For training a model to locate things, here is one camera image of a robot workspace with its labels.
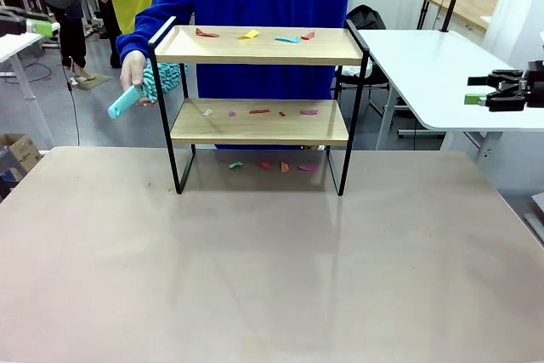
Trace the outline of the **person's right hand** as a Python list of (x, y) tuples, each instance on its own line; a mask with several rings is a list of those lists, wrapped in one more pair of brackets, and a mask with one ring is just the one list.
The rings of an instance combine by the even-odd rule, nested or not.
[(143, 86), (144, 68), (146, 65), (145, 55), (138, 50), (131, 51), (124, 57), (120, 75), (123, 92), (132, 86)]

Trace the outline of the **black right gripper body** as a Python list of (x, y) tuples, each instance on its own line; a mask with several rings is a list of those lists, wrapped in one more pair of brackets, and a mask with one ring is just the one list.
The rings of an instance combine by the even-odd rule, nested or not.
[(527, 90), (526, 103), (528, 107), (542, 107), (544, 105), (544, 78), (543, 61), (535, 60), (528, 64), (526, 72)]

